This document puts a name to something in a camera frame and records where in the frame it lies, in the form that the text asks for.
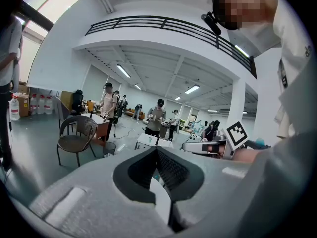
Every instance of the water bottle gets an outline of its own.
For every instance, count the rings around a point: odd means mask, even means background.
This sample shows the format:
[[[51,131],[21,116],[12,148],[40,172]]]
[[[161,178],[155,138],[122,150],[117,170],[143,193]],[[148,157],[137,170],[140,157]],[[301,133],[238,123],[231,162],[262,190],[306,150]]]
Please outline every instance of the water bottle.
[[[12,121],[18,121],[20,119],[20,108],[17,96],[13,96],[13,99],[10,102],[10,115]]]
[[[38,103],[38,114],[44,114],[45,112],[44,105],[45,105],[45,97],[44,95],[41,95],[39,99],[39,103]]]
[[[31,100],[30,100],[30,111],[32,115],[36,114],[38,107],[38,101],[36,99],[36,94],[32,94]]]
[[[50,115],[53,111],[53,102],[51,100],[51,96],[47,96],[46,97],[46,101],[45,101],[45,114]]]

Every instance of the woven chair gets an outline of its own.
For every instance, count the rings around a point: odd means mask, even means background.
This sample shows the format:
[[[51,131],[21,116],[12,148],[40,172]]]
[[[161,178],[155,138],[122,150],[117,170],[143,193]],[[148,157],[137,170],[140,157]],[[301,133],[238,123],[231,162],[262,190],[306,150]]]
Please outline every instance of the woven chair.
[[[64,136],[64,130],[70,124],[77,122],[77,130],[76,135],[66,135]],[[95,153],[90,145],[91,140],[93,139],[97,130],[97,125],[95,124],[94,120],[86,116],[73,116],[66,119],[60,126],[59,129],[59,140],[57,144],[57,155],[58,161],[60,163],[60,157],[58,149],[61,148],[66,152],[76,153],[77,164],[80,166],[78,153],[85,151],[88,146],[93,152],[94,157]]]

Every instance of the black railing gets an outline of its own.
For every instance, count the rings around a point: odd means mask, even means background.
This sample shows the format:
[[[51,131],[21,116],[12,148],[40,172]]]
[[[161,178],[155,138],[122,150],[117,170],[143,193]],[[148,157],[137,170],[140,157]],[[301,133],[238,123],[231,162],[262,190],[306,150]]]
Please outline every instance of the black railing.
[[[195,37],[224,51],[229,56],[241,63],[241,65],[244,66],[244,68],[246,68],[255,78],[257,77],[252,57],[246,57],[232,43],[221,36],[216,35],[211,30],[175,18],[161,16],[128,16],[114,18],[91,25],[86,35],[122,27],[159,28]]]

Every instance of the fluorescent light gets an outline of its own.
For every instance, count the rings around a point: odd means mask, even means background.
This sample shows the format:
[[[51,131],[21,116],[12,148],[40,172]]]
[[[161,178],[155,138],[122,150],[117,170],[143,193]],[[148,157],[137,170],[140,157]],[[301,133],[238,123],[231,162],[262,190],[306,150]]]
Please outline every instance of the fluorescent light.
[[[130,78],[130,75],[124,70],[124,68],[122,68],[122,66],[120,66],[120,65],[117,64],[117,67],[118,67],[119,70],[122,71],[122,73],[123,73],[126,77]]]
[[[199,88],[200,88],[199,85],[194,85],[191,89],[187,90],[185,93],[186,93],[186,94],[190,94],[190,93],[196,91],[196,90],[199,89]]]
[[[17,20],[19,20],[21,22],[21,25],[23,25],[25,23],[25,21],[22,18],[19,18],[17,16],[15,16]]]
[[[240,50],[246,57],[249,57],[249,55],[242,49],[240,48],[238,45],[235,46],[238,50]]]

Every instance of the desk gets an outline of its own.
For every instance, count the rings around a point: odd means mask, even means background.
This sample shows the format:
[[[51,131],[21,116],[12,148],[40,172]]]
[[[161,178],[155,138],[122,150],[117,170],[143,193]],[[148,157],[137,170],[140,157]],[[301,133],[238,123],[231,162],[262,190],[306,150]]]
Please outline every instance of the desk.
[[[82,116],[86,116],[86,117],[90,117],[90,113],[87,114],[81,114]],[[94,122],[97,125],[97,131],[96,131],[96,137],[93,138],[93,141],[101,146],[105,146],[106,145],[106,135],[108,132],[108,125],[109,125],[109,120],[106,120],[104,122],[104,119],[96,114],[92,115],[92,120],[94,120]],[[105,136],[104,140],[99,140],[98,138]]]
[[[155,146],[157,139],[158,139],[157,137],[153,137],[150,135],[146,135],[145,133],[142,133],[137,139],[134,150],[137,149],[138,143],[148,145],[148,146]],[[158,141],[158,146],[174,148],[172,142],[167,140],[162,140],[162,139]]]

